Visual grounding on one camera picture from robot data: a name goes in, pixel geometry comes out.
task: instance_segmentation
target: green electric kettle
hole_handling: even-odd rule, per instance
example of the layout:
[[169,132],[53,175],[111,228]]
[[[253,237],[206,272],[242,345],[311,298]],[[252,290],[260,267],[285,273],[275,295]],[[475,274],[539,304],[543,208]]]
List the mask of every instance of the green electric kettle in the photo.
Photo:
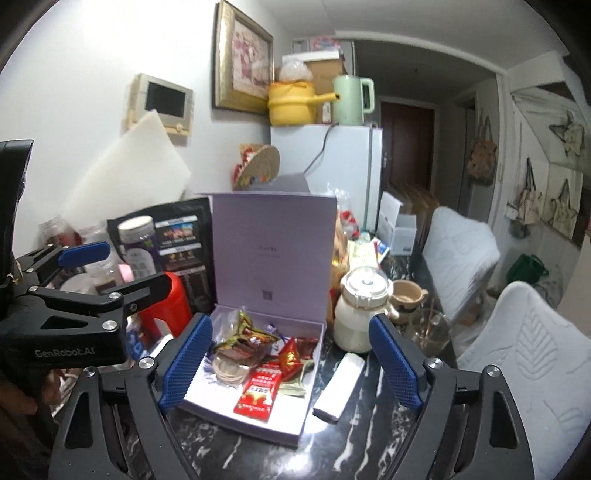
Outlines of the green electric kettle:
[[[368,104],[363,104],[363,87],[368,88]],[[332,121],[339,125],[363,125],[365,115],[375,109],[374,81],[351,75],[339,75],[333,80],[333,88],[340,99],[333,103]]]

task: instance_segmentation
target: green bag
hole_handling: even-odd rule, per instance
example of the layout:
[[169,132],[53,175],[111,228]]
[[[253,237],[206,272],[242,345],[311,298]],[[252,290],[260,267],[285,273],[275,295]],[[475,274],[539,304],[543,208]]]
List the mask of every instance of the green bag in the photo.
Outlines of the green bag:
[[524,281],[533,285],[540,277],[545,277],[548,274],[548,270],[538,257],[521,254],[507,272],[507,285],[514,281]]

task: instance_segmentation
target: picture frame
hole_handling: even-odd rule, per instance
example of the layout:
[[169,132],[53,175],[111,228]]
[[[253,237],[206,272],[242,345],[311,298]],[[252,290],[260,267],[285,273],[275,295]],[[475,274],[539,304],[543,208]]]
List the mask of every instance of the picture frame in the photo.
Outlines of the picture frame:
[[225,0],[217,5],[216,20],[213,106],[267,115],[275,79],[273,36]]

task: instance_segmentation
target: black packaging bag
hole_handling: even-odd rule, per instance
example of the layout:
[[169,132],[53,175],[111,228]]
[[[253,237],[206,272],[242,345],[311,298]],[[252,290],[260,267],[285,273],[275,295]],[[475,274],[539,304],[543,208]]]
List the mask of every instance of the black packaging bag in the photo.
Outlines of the black packaging bag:
[[119,253],[121,239],[118,225],[142,215],[150,215],[154,220],[162,269],[175,273],[182,280],[194,314],[210,314],[217,298],[209,198],[163,203],[107,220],[109,236]]

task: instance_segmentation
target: brown door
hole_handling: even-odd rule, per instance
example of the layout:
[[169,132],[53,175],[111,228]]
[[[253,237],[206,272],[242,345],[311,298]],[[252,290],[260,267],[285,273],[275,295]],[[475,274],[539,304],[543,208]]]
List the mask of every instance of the brown door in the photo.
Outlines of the brown door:
[[382,188],[395,181],[431,186],[434,111],[427,108],[382,103],[385,167]]

